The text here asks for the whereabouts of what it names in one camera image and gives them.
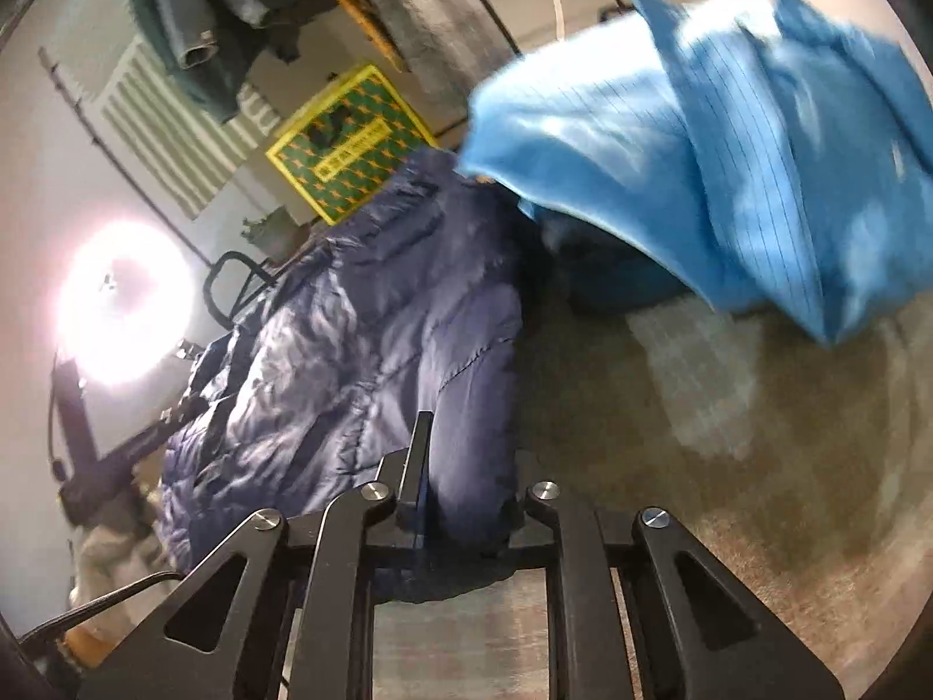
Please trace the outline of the white-gloved left hand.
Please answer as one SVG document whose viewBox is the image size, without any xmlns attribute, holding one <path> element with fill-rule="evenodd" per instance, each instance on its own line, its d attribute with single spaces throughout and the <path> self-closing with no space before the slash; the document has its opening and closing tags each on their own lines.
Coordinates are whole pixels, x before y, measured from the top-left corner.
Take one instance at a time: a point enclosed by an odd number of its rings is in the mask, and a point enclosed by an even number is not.
<svg viewBox="0 0 933 700">
<path fill-rule="evenodd" d="M 171 562 L 154 523 L 155 510 L 149 502 L 136 507 L 111 502 L 93 526 L 79 528 L 71 539 L 74 570 L 68 605 L 88 604 L 149 575 L 169 571 Z M 174 580 L 154 584 L 144 593 L 93 616 L 82 627 L 102 642 L 122 642 L 176 586 Z"/>
</svg>

